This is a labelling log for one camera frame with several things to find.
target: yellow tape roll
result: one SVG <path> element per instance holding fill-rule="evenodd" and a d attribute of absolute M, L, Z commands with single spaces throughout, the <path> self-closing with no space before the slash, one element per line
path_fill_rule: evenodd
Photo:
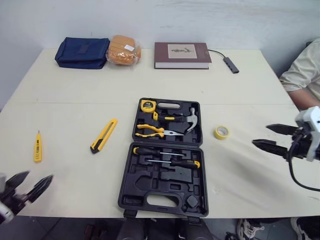
<path fill-rule="evenodd" d="M 213 135 L 219 140 L 224 140 L 229 136 L 229 130 L 225 126 L 218 126 L 213 131 Z"/>

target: brown book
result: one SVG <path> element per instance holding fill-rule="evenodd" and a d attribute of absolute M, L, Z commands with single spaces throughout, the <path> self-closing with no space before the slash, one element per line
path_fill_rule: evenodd
<path fill-rule="evenodd" d="M 208 69 L 211 58 L 204 42 L 155 42 L 155 69 Z"/>

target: table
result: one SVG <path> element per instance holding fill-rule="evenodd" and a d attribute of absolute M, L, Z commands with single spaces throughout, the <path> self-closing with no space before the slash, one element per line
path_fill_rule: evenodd
<path fill-rule="evenodd" d="M 122 217 L 117 200 L 142 97 L 200 102 L 208 218 L 320 215 L 320 193 L 296 185 L 284 159 L 251 143 L 265 138 L 288 147 L 289 136 L 265 126 L 294 125 L 298 113 L 259 50 L 221 50 L 239 74 L 214 53 L 209 70 L 153 69 L 152 49 L 143 49 L 134 67 L 107 64 L 82 70 L 59 68 L 56 51 L 42 51 L 0 113 L 1 171 L 11 176 L 31 170 L 18 192 L 54 174 L 50 187 L 21 215 Z M 90 144 L 112 118 L 118 119 L 117 126 L 93 155 Z M 213 137 L 218 125 L 229 128 L 228 139 Z M 43 161 L 35 164 L 38 130 Z M 137 216 L 176 217 L 144 211 Z"/>

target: orange package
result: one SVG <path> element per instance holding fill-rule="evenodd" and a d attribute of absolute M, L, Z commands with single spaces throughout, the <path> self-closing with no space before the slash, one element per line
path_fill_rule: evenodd
<path fill-rule="evenodd" d="M 136 64 L 141 58 L 141 48 L 133 38 L 115 35 L 110 42 L 106 58 L 114 64 Z"/>

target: black tool case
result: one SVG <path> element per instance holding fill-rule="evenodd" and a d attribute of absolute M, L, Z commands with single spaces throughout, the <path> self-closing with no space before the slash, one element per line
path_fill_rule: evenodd
<path fill-rule="evenodd" d="M 191 108 L 197 116 L 196 126 L 186 133 L 191 122 L 159 122 L 153 119 L 153 114 L 143 112 L 143 100 L 156 102 L 155 111 L 161 115 L 183 116 L 191 115 Z M 163 107 L 163 104 L 175 104 L 178 108 Z M 152 136 L 148 138 L 136 136 L 136 133 L 149 135 L 155 131 L 147 128 L 138 129 L 137 125 L 148 124 L 157 128 L 175 131 L 180 135 Z M 206 185 L 204 153 L 199 148 L 203 141 L 201 129 L 200 104 L 195 101 L 166 100 L 141 98 L 134 121 L 132 138 L 123 174 L 118 205 L 125 209 L 125 217 L 135 217 L 138 210 L 162 212 L 187 216 L 197 220 L 209 213 Z M 165 153 L 184 154 L 174 156 L 169 154 L 138 155 L 134 148 L 145 147 L 160 150 Z M 146 160 L 171 161 L 172 158 L 193 160 L 200 163 L 197 169 L 172 166 L 170 163 L 151 162 Z M 176 203 L 176 207 L 152 205 L 147 202 L 149 195 L 162 195 Z"/>

